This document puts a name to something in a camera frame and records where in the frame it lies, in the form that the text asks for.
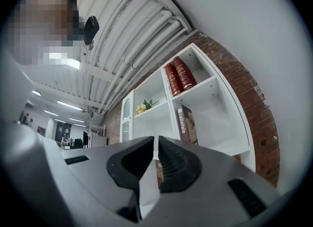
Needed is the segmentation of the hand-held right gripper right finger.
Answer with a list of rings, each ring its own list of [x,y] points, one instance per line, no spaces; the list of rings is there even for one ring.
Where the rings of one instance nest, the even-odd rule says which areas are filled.
[[[178,139],[158,137],[158,159],[164,181],[161,193],[176,193],[188,189],[200,176],[202,162],[192,151],[195,145]]]

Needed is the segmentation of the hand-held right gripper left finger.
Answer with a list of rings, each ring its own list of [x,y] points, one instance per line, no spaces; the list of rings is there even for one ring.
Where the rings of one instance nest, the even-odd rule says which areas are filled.
[[[138,190],[139,181],[154,156],[154,137],[140,137],[116,146],[121,150],[109,157],[107,172],[118,186]]]

